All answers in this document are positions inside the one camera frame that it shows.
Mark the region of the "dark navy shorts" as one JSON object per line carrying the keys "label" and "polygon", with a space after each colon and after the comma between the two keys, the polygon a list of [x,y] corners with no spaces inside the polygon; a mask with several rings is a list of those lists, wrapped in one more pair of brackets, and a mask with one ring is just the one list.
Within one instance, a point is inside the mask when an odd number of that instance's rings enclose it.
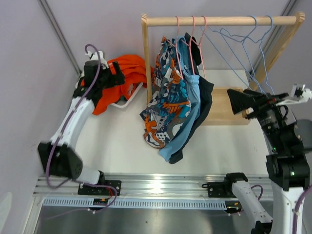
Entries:
{"label": "dark navy shorts", "polygon": [[200,74],[197,75],[198,78],[197,86],[199,90],[199,104],[198,111],[195,117],[195,120],[193,121],[190,131],[187,135],[186,140],[184,141],[183,145],[180,146],[179,149],[177,149],[175,152],[173,152],[170,155],[169,163],[175,164],[183,159],[183,149],[191,139],[191,137],[194,135],[196,129],[203,123],[203,121],[208,116],[208,113],[211,109],[213,100],[212,100],[212,91],[214,88],[214,84],[207,81],[205,78],[203,78]]}

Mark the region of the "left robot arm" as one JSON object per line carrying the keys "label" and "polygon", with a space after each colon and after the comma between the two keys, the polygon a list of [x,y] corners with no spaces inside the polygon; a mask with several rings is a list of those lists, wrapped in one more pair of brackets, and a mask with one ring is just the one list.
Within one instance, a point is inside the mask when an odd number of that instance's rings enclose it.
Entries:
{"label": "left robot arm", "polygon": [[105,191],[104,173],[85,166],[75,149],[86,120],[103,97],[103,90],[124,83],[125,76],[118,62],[114,61],[108,66],[99,64],[97,60],[85,63],[83,76],[78,81],[62,124],[48,142],[42,141],[38,145],[47,180],[50,176],[58,176],[66,181],[89,184],[89,190],[95,195]]}

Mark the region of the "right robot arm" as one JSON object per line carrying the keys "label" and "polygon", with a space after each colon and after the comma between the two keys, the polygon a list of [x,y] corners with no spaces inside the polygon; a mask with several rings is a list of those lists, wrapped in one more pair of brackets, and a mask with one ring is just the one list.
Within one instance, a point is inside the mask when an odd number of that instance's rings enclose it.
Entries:
{"label": "right robot arm", "polygon": [[235,196],[253,225],[253,234],[299,234],[302,210],[311,192],[310,167],[306,154],[312,150],[312,122],[308,119],[287,124],[288,106],[311,100],[312,92],[295,85],[291,93],[271,95],[252,90],[227,91],[234,114],[252,109],[246,119],[257,119],[272,152],[266,168],[273,192],[273,214],[267,214],[242,173],[225,176],[223,193]]}

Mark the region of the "patterned colourful shorts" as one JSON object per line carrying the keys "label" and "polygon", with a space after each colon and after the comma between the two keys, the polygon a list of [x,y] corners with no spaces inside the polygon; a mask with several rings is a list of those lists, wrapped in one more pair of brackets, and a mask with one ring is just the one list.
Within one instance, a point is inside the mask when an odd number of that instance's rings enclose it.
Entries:
{"label": "patterned colourful shorts", "polygon": [[191,110],[187,82],[180,72],[176,49],[163,37],[151,76],[152,99],[140,113],[145,123],[145,141],[164,148],[177,135]]}

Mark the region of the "light blue shorts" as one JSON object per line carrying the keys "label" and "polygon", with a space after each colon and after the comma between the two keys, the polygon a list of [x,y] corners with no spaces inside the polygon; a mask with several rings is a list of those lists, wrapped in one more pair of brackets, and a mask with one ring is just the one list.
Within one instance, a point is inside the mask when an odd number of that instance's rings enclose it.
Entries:
{"label": "light blue shorts", "polygon": [[198,78],[197,75],[194,75],[192,73],[189,74],[188,70],[185,69],[184,63],[182,61],[182,55],[180,52],[181,48],[181,41],[184,39],[184,37],[178,38],[178,51],[180,53],[180,61],[182,66],[182,72],[184,74],[184,81],[186,82],[186,91],[189,98],[189,101],[191,103],[191,107],[187,107],[186,111],[182,111],[182,114],[186,114],[186,120],[183,122],[183,124],[180,126],[179,130],[177,131],[175,137],[173,140],[171,140],[163,149],[159,151],[159,154],[168,162],[170,155],[175,152],[177,149],[180,148],[181,145],[183,145],[184,141],[187,138],[187,135],[190,131],[191,125],[193,121],[195,120],[199,104],[199,90],[197,86],[196,79]]}

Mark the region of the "orange shorts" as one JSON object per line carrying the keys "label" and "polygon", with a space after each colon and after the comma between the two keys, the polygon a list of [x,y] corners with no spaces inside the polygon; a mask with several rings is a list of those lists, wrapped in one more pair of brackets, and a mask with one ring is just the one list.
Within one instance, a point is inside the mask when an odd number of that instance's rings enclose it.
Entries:
{"label": "orange shorts", "polygon": [[85,62],[79,88],[94,103],[93,115],[104,113],[108,106],[120,100],[129,101],[137,87],[147,86],[145,61],[138,55],[122,55],[98,64],[98,59]]}

